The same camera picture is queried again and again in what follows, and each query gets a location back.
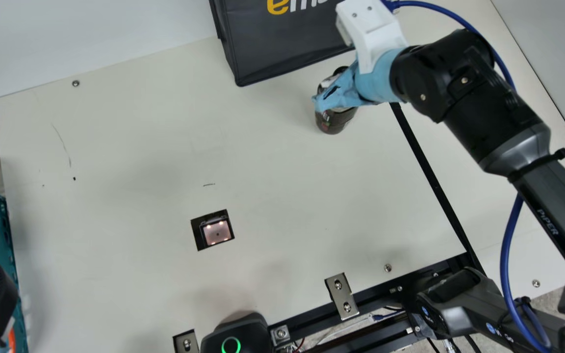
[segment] black cable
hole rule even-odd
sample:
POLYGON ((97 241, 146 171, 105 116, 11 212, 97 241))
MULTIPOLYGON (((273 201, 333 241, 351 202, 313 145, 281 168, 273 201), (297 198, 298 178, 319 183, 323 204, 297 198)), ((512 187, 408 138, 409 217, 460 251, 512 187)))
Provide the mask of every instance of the black cable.
POLYGON ((437 347, 435 347, 435 344, 433 343, 433 341, 429 337, 426 337, 426 340, 428 340, 431 347, 433 347, 433 351, 435 351, 435 353, 439 353, 439 349, 437 349, 437 347))
POLYGON ((453 339, 448 339, 448 342, 450 342, 451 344, 453 344, 453 346, 455 347, 455 351, 457 353, 462 353, 461 349, 459 349, 459 347, 457 347, 457 344, 455 344, 455 342, 453 341, 453 339))
POLYGON ((392 111, 396 116, 396 120, 401 127, 402 133, 404 134, 404 137, 407 139, 407 142, 411 147, 411 152, 413 152, 415 158, 417 159, 417 163, 420 165, 420 168, 422 168, 422 172, 424 172, 424 176, 426 176, 426 180, 431 186, 433 193, 435 193, 435 198, 439 202, 439 205, 441 205, 442 210, 444 210, 444 215, 446 215, 448 222, 453 227, 455 234, 457 234, 457 238, 459 238, 459 241, 462 242, 470 263, 478 271, 485 274, 483 266, 478 260, 478 257, 475 254, 475 250, 470 244, 468 236, 466 235, 466 232, 463 229, 459 218, 457 218, 457 214, 455 213, 453 206, 450 204, 450 201, 448 201, 448 197, 439 184, 439 180, 437 179, 435 172, 433 172, 431 164, 429 163, 428 159, 426 159, 422 147, 420 147, 420 144, 417 142, 417 138, 415 138, 415 134, 413 133, 413 130, 411 129, 407 118, 405 118, 404 113, 402 112, 402 107, 399 103, 390 103, 389 106, 392 108, 392 111))
POLYGON ((475 353, 481 353, 481 349, 477 346, 477 342, 475 342, 470 335, 465 335, 464 337, 466 337, 466 341, 468 341, 468 343, 472 346, 472 350, 475 351, 475 353))

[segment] white table surface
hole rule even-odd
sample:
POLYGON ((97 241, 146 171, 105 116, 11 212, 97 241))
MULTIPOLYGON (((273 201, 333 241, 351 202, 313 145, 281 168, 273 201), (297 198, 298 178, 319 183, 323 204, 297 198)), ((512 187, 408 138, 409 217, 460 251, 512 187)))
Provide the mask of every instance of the white table surface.
MULTIPOLYGON (((565 147, 565 123, 491 3, 437 3, 496 47, 552 128, 552 149, 565 147)), ((457 28, 424 9, 398 16, 412 44, 457 28)), ((388 105, 359 110, 337 136, 314 126, 316 85, 353 58, 239 88, 208 38, 0 98, 33 352, 168 353, 172 335, 195 328, 201 339, 236 311, 274 323, 328 303, 323 279, 337 273, 360 291, 462 253, 388 105), (190 220, 224 208, 236 239, 198 252, 190 220)), ((498 279, 515 191, 484 174, 445 126, 404 111, 498 279)), ((511 261, 516 295, 565 281, 530 214, 520 217, 511 261)))

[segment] blue cable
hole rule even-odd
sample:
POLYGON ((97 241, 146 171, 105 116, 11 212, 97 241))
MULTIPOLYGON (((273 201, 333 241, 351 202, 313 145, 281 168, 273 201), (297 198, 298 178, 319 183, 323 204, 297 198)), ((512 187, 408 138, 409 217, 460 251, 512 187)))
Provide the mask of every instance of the blue cable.
MULTIPOLYGON (((464 18, 456 13, 453 13, 453 11, 450 11, 449 9, 437 6, 435 4, 415 0, 381 0, 381 2, 383 2, 383 4, 392 12, 402 6, 417 6, 431 9, 452 18, 453 20, 464 26, 466 29, 468 29, 468 31, 481 35, 480 32, 477 31, 477 29, 475 29, 474 26, 472 26, 464 18)), ((503 62, 502 58, 500 58, 500 55, 498 54, 498 52, 496 52, 496 50, 492 49, 492 51, 494 54, 494 60, 498 64, 498 67, 500 67, 503 76, 505 76, 505 80, 513 89, 515 89, 514 80, 512 79, 511 74, 509 74, 509 70, 507 70, 507 65, 505 65, 505 62, 503 62)), ((527 339, 527 341, 529 341, 529 343, 541 353, 551 353, 551 340, 549 340, 546 332, 544 331, 544 328, 542 327, 542 324, 540 324, 540 321, 538 321, 538 317, 531 310, 530 306, 522 306, 525 314, 531 321, 531 324, 533 324, 533 327, 536 329, 536 331, 538 331, 538 335, 540 335, 540 337, 542 338, 543 343, 538 341, 538 339, 533 335, 533 333, 531 333, 531 331, 529 331, 529 329, 522 321, 522 317, 520 317, 520 315, 518 314, 515 303, 512 300, 513 296, 511 287, 509 286, 509 248, 511 246, 512 237, 514 236, 516 224, 518 223, 518 216, 520 215, 521 208, 522 197, 518 195, 516 196, 514 207, 512 208, 511 215, 509 216, 507 228, 505 229, 505 236, 503 237, 503 244, 500 252, 500 282, 503 290, 505 304, 507 305, 507 310, 509 311, 509 314, 514 320, 516 326, 518 327, 518 330, 520 330, 520 333, 522 333, 525 339, 527 339)))
MULTIPOLYGON (((437 6, 435 4, 430 4, 428 2, 413 1, 413 0, 403 0, 403 1, 400 1, 400 0, 393 0, 393 1, 381 0, 381 2, 383 2, 383 4, 388 9, 390 9, 390 11, 392 11, 392 12, 395 9, 402 7, 402 6, 417 6, 417 7, 423 7, 425 9, 431 9, 433 11, 437 11, 438 13, 445 14, 449 18, 452 18, 453 20, 457 21, 462 26, 464 26, 466 29, 468 29, 468 31, 471 31, 473 33, 477 33, 480 36, 482 36, 480 34, 480 32, 477 31, 477 29, 475 29, 474 26, 472 26, 469 22, 467 22, 463 17, 459 16, 458 14, 454 13, 453 11, 450 11, 449 9, 446 9, 445 7, 437 6)), ((505 62, 503 62, 503 60, 500 58, 500 55, 496 52, 496 50, 494 50, 494 48, 492 48, 491 51, 494 54, 494 60, 496 61, 496 64, 498 64, 498 67, 500 67, 500 71, 503 73, 505 80, 507 81, 507 83, 509 83, 509 85, 513 89, 516 89, 516 87, 514 85, 514 80, 512 79, 511 74, 509 74, 509 70, 507 70, 507 65, 505 65, 505 62)))
POLYGON ((512 291, 511 287, 509 287, 509 247, 512 243, 512 237, 514 236, 514 229, 516 228, 516 223, 518 223, 518 216, 520 215, 520 209, 522 208, 522 197, 520 195, 516 196, 516 200, 514 201, 514 207, 512 208, 512 212, 509 215, 509 221, 507 222, 507 228, 505 228, 505 236, 503 237, 503 244, 500 250, 500 284, 503 289, 503 296, 505 300, 505 304, 507 305, 507 310, 509 311, 509 315, 511 315, 514 323, 520 330, 520 333, 529 341, 531 346, 535 347, 541 353, 551 353, 551 341, 546 335, 540 321, 536 317, 535 313, 531 310, 531 308, 527 305, 523 305, 522 308, 531 320, 531 324, 533 324, 536 331, 543 340, 543 343, 540 342, 531 331, 525 326, 524 322, 522 321, 522 317, 518 314, 516 310, 515 303, 512 300, 512 291))

